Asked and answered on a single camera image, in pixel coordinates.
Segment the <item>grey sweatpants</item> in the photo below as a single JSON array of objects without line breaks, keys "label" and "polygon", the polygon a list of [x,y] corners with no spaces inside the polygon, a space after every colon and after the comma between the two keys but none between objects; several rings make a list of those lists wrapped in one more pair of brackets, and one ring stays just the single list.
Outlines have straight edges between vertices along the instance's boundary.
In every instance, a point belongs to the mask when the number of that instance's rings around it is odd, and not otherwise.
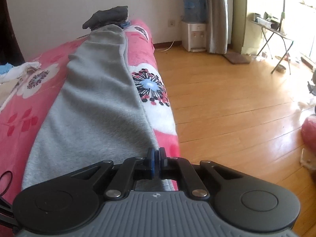
[{"label": "grey sweatpants", "polygon": [[106,159],[145,156],[149,148],[179,156],[171,104],[144,28],[94,30],[69,59],[31,148],[23,188]]}]

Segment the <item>brown folded clothes in stack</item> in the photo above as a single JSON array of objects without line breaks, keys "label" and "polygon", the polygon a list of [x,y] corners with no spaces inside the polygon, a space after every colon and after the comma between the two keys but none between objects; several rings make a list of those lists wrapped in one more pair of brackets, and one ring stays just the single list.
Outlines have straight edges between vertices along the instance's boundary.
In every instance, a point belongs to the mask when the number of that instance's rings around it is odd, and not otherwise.
[{"label": "brown folded clothes in stack", "polygon": [[101,27],[107,26],[107,25],[116,25],[116,26],[120,27],[121,29],[125,29],[125,28],[127,28],[127,27],[129,27],[131,25],[131,22],[128,19],[127,20],[118,21],[118,22],[114,22],[114,21],[99,22],[99,23],[95,23],[95,24],[91,25],[89,27],[89,29],[91,31],[94,31],[94,30],[96,30],[98,28],[101,28]]}]

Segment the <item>folding table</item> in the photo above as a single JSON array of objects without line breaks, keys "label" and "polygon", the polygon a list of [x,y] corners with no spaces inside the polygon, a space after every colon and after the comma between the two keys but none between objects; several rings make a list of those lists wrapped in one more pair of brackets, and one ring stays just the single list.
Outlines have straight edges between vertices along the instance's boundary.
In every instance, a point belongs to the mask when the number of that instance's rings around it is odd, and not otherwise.
[{"label": "folding table", "polygon": [[256,52],[256,56],[269,56],[270,61],[275,65],[271,69],[271,74],[281,71],[282,67],[291,74],[290,51],[294,45],[294,39],[284,32],[283,18],[280,20],[270,16],[254,13],[249,21],[260,29],[261,44]]}]

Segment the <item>pink floral blanket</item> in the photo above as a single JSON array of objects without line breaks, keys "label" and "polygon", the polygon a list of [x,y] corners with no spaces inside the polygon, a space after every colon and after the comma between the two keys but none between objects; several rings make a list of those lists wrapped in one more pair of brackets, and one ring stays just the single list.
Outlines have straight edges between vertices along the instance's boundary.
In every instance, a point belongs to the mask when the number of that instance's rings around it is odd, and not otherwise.
[{"label": "pink floral blanket", "polygon": [[63,177],[83,191],[104,164],[179,153],[174,117],[148,27],[107,25],[40,55],[1,107],[1,181],[19,192]]}]

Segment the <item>brown floor mat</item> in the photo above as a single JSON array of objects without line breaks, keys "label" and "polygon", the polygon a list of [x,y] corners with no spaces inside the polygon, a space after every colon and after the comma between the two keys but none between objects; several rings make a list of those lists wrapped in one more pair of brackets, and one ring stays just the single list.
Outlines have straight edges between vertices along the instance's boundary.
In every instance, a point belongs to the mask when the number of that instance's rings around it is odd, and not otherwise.
[{"label": "brown floor mat", "polygon": [[223,55],[225,59],[227,59],[233,65],[237,64],[249,64],[251,60],[244,55],[239,53],[226,53]]}]

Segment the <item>white water dispenser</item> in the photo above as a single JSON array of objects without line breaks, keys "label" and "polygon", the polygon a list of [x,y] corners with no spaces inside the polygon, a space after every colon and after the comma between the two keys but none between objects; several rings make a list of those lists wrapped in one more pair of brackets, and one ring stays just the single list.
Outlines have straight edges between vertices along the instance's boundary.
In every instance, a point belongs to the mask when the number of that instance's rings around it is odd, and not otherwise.
[{"label": "white water dispenser", "polygon": [[182,21],[182,46],[186,51],[197,53],[206,51],[206,24]]}]

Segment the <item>pink bag on floor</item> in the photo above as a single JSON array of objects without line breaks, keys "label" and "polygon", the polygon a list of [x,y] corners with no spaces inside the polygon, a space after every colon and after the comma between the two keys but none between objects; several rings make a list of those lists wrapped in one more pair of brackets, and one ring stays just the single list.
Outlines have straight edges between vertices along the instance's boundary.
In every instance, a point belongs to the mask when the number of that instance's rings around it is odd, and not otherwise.
[{"label": "pink bag on floor", "polygon": [[302,139],[308,148],[315,153],[316,151],[316,117],[311,115],[307,117],[301,128]]}]

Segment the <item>beige garment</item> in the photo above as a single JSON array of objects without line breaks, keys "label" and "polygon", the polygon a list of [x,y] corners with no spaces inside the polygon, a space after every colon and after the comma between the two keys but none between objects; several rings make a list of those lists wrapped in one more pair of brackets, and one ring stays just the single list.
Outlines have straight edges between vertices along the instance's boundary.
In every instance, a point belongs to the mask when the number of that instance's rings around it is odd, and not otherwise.
[{"label": "beige garment", "polygon": [[22,83],[23,79],[14,79],[9,82],[2,83],[0,86],[1,93],[0,93],[0,106],[1,111],[4,110],[8,102],[14,97],[19,88],[19,85]]}]

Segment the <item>white garment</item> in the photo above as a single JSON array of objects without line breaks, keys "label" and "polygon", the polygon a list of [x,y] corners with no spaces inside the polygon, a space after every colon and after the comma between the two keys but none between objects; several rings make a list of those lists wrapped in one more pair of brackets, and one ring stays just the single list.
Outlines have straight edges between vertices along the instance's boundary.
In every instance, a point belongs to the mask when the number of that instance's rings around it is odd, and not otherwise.
[{"label": "white garment", "polygon": [[41,64],[39,62],[27,62],[21,64],[20,66],[14,66],[7,74],[1,75],[1,84],[14,79],[19,79],[29,70],[37,71],[40,67]]}]

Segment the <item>black folded garment on stack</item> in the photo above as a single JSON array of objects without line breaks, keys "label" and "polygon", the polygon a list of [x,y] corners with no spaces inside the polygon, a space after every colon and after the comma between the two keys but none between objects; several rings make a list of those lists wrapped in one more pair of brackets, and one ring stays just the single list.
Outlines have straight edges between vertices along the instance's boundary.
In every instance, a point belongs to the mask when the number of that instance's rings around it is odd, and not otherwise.
[{"label": "black folded garment on stack", "polygon": [[108,10],[98,10],[85,23],[83,29],[95,30],[106,25],[122,25],[128,21],[128,6],[117,6]]}]

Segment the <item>light blue garment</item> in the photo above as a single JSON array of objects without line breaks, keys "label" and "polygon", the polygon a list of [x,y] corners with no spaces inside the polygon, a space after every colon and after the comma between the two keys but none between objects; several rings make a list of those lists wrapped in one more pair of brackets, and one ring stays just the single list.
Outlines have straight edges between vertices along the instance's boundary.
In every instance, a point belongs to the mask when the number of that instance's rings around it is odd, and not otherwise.
[{"label": "light blue garment", "polygon": [[0,65],[0,75],[7,74],[12,69],[12,67],[14,67],[14,66],[10,63]]}]

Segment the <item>blue water bottle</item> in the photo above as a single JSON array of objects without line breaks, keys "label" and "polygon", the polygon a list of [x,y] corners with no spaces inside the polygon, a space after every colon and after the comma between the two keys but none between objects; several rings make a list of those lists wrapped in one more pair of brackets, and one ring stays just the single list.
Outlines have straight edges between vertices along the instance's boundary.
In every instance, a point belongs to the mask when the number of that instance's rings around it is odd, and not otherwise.
[{"label": "blue water bottle", "polygon": [[207,0],[183,0],[184,15],[186,23],[207,22]]}]

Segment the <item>beige curtain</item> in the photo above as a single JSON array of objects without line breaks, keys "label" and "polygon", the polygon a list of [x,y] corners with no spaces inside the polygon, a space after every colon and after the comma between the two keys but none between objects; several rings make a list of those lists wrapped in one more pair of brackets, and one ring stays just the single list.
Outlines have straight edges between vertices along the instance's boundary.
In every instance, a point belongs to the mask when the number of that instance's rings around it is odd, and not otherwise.
[{"label": "beige curtain", "polygon": [[207,51],[223,55],[231,42],[233,0],[207,0]]}]

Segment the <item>olive cabinet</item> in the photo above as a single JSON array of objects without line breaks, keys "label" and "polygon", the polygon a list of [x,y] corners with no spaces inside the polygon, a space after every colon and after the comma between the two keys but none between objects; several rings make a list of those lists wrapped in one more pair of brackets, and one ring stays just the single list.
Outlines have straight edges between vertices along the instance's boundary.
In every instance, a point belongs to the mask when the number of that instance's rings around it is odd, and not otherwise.
[{"label": "olive cabinet", "polygon": [[232,17],[232,48],[237,53],[242,53],[247,19],[247,0],[233,0]]}]

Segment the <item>wall socket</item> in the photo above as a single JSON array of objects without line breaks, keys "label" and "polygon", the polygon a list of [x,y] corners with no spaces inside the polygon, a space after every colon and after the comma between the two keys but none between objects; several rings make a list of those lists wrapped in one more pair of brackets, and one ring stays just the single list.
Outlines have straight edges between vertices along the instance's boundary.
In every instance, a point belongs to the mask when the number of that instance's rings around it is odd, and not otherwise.
[{"label": "wall socket", "polygon": [[174,27],[175,26],[175,20],[168,20],[168,27]]}]

